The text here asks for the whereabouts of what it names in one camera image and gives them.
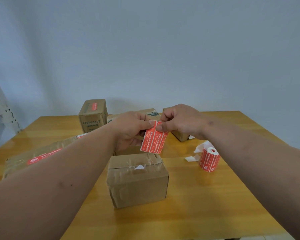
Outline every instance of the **hand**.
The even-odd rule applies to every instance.
[[[165,109],[160,120],[164,123],[156,127],[159,132],[179,131],[192,135],[197,139],[206,140],[202,134],[204,127],[203,114],[188,105],[178,104]]]
[[[155,121],[150,121],[145,114],[132,111],[123,113],[108,124],[117,135],[115,150],[124,150],[129,146],[141,146],[142,140],[134,137],[144,136],[144,130],[151,129],[154,125]]]

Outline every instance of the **left hand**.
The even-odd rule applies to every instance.
[[[142,131],[151,129],[154,121],[145,114],[138,112],[126,112],[111,121],[107,126],[117,135],[116,151],[125,150],[129,146],[140,146],[142,140],[134,138],[142,135]]]

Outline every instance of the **wooden table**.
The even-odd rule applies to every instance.
[[[280,141],[239,111],[206,113]],[[77,116],[40,117],[0,147],[0,180],[7,157],[81,133]],[[283,232],[223,160],[207,173],[184,159],[201,142],[179,142],[169,133],[161,153],[169,186],[160,202],[115,210],[104,170],[62,239],[221,239]]]

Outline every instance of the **table surface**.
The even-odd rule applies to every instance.
[[[240,111],[204,113],[280,141]],[[0,180],[6,158],[81,133],[78,116],[38,118],[0,147]],[[180,142],[169,133],[161,153],[169,172],[163,201],[115,210],[105,169],[62,239],[221,239],[283,232],[224,160],[208,173],[184,159],[200,143]]]

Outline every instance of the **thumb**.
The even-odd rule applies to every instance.
[[[143,131],[143,130],[151,129],[152,127],[155,126],[155,124],[156,122],[154,120],[147,120],[147,121],[140,120],[139,130]]]
[[[174,124],[173,120],[163,122],[160,125],[157,125],[155,128],[159,132],[166,132],[166,131],[175,131],[177,130],[176,125]]]

